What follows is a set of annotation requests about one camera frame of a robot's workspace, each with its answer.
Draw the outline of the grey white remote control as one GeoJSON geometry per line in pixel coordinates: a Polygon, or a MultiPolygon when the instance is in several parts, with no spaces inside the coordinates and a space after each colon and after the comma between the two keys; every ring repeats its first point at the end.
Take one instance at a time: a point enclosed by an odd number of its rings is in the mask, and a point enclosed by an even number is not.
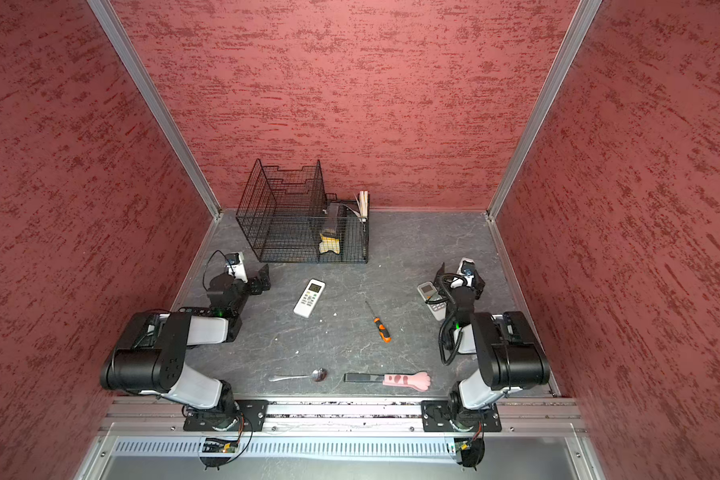
{"type": "Polygon", "coordinates": [[[447,300],[440,295],[432,282],[419,284],[417,291],[435,320],[442,322],[446,316],[447,300]]]}

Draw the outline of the orange black screwdriver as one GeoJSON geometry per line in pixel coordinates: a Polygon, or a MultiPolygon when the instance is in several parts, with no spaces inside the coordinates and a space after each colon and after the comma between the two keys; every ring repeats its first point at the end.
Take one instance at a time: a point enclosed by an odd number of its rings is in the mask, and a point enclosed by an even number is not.
{"type": "Polygon", "coordinates": [[[381,339],[385,343],[390,343],[391,335],[390,335],[388,329],[386,328],[386,326],[384,325],[381,317],[376,314],[375,310],[373,309],[373,307],[371,306],[371,304],[368,301],[365,301],[365,304],[373,317],[373,323],[376,326],[376,329],[377,329],[381,339]]]}

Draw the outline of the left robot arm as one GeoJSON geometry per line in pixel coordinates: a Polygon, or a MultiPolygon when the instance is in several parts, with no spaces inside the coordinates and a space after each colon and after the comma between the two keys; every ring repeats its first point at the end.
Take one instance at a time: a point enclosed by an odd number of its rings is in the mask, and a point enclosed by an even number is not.
{"type": "Polygon", "coordinates": [[[220,274],[207,288],[208,307],[134,314],[100,371],[100,385],[130,395],[154,395],[182,405],[189,423],[217,431],[243,425],[231,385],[186,363],[187,350],[234,342],[249,297],[271,288],[269,266],[245,280],[220,274]]]}

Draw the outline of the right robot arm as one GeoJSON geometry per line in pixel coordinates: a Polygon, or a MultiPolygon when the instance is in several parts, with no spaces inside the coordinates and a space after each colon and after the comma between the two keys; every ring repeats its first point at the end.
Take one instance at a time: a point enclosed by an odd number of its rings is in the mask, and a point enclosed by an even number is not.
{"type": "Polygon", "coordinates": [[[442,290],[447,302],[441,331],[456,326],[451,352],[456,354],[471,333],[477,358],[477,370],[457,382],[449,394],[450,422],[457,431],[473,431],[482,426],[483,415],[491,412],[498,400],[548,383],[551,369],[522,312],[507,311],[499,316],[477,312],[475,289],[445,284],[442,290]]]}

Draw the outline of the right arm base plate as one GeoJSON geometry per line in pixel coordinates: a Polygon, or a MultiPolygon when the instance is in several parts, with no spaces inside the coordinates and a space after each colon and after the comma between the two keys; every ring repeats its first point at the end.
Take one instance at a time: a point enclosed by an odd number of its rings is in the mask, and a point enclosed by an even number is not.
{"type": "Polygon", "coordinates": [[[468,410],[451,405],[444,400],[425,400],[420,404],[423,430],[425,432],[496,433],[502,431],[496,404],[484,409],[468,410]]]}

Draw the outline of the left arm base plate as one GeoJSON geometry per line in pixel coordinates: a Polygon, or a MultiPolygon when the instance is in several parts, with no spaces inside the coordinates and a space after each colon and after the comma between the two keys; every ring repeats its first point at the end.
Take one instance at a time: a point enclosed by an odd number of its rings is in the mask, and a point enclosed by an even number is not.
{"type": "Polygon", "coordinates": [[[186,432],[232,433],[240,429],[260,432],[270,402],[263,399],[233,400],[227,411],[218,408],[198,410],[185,407],[183,430],[186,432]]]}

